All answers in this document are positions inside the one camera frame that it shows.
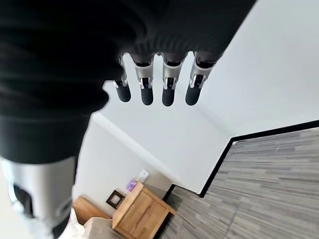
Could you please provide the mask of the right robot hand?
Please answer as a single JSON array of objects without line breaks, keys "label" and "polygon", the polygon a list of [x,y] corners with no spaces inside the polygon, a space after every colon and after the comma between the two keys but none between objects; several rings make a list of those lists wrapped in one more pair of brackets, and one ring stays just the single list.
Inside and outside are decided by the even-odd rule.
[{"label": "right robot hand", "polygon": [[0,154],[15,211],[36,239],[57,239],[71,214],[78,157],[91,114],[112,81],[131,98],[129,53],[142,102],[153,102],[154,56],[163,57],[170,106],[188,52],[185,96],[204,82],[253,0],[3,0],[0,3]]}]

